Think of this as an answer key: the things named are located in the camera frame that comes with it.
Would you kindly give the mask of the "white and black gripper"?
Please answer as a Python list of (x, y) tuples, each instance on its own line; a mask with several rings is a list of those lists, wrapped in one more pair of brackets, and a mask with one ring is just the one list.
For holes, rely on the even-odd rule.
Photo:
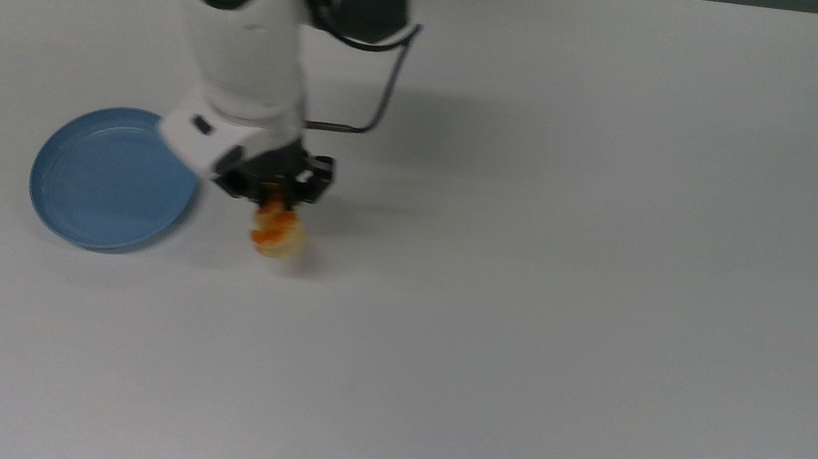
[(334, 184), (337, 161), (306, 155), (288, 178), (292, 148), (304, 131), (303, 105), (246, 119), (217, 109), (211, 97), (191, 90), (159, 120), (157, 132), (175, 157), (198, 177), (214, 180), (234, 198), (265, 206), (285, 197), (285, 206), (316, 205)]

